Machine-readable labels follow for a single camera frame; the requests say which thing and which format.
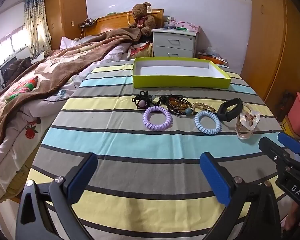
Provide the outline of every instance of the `striped bedsheet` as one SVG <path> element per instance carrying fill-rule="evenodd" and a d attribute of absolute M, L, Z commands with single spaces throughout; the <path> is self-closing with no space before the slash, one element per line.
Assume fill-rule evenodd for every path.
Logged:
<path fill-rule="evenodd" d="M 202 239 L 224 208 L 199 167 L 201 153 L 209 151 L 233 176 L 246 182 L 271 181 L 281 216 L 286 215 L 287 196 L 274 183 L 275 164 L 258 147 L 262 137 L 281 145 L 280 125 L 238 74 L 223 69 L 232 77 L 227 90 L 155 88 L 149 89 L 149 95 L 181 94 L 215 109 L 225 100 L 241 98 L 261 113 L 256 131 L 244 141 L 236 136 L 236 120 L 223 123 L 214 136 L 199 132 L 192 118 L 178 116 L 165 131 L 148 130 L 143 111 L 131 101 L 140 92 L 132 85 L 132 64 L 103 64 L 87 76 L 50 127 L 29 179 L 50 182 L 66 175 L 87 152 L 94 152 L 98 169 L 73 209 L 95 239 Z M 161 114 L 151 117 L 153 123 L 163 121 Z M 209 118 L 203 122 L 208 128 L 214 126 Z M 49 208 L 54 219 L 54 209 Z M 238 229 L 248 208 L 246 203 Z"/>

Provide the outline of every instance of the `teddy bear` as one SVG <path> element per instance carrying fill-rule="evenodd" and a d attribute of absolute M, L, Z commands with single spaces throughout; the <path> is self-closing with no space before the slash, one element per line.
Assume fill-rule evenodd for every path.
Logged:
<path fill-rule="evenodd" d="M 131 10 L 135 22 L 128 26 L 130 28 L 140 28 L 144 36 L 150 36 L 151 30 L 156 28 L 154 17 L 147 13 L 148 6 L 151 6 L 148 2 L 136 4 Z"/>

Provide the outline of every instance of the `blue spiral hair tie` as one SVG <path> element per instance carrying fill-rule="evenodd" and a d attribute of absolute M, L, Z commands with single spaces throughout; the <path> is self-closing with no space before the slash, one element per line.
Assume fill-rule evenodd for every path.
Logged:
<path fill-rule="evenodd" d="M 216 128 L 215 129 L 204 128 L 200 124 L 200 120 L 199 120 L 199 118 L 202 116 L 210 117 L 216 123 Z M 212 134 L 216 134 L 221 131 L 221 122 L 219 121 L 218 117 L 210 111 L 201 111 L 201 112 L 197 113 L 194 117 L 194 124 L 200 132 L 203 132 L 205 134 L 212 135 Z"/>

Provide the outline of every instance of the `window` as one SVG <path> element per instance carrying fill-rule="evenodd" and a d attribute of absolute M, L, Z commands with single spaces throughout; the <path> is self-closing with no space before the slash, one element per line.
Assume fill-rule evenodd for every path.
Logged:
<path fill-rule="evenodd" d="M 9 60 L 20 50 L 30 45 L 25 27 L 20 27 L 0 40 L 0 65 Z"/>

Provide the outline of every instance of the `drawer handle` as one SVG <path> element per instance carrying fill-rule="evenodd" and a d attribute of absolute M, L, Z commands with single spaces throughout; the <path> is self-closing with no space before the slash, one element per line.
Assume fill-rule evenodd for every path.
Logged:
<path fill-rule="evenodd" d="M 172 45 L 180 45 L 180 41 L 179 40 L 169 40 L 168 41 L 172 44 Z"/>
<path fill-rule="evenodd" d="M 178 54 L 173 54 L 173 53 L 167 53 L 169 57 L 173 57 L 173 56 L 170 56 L 170 55 L 176 55 L 177 57 L 179 57 Z"/>

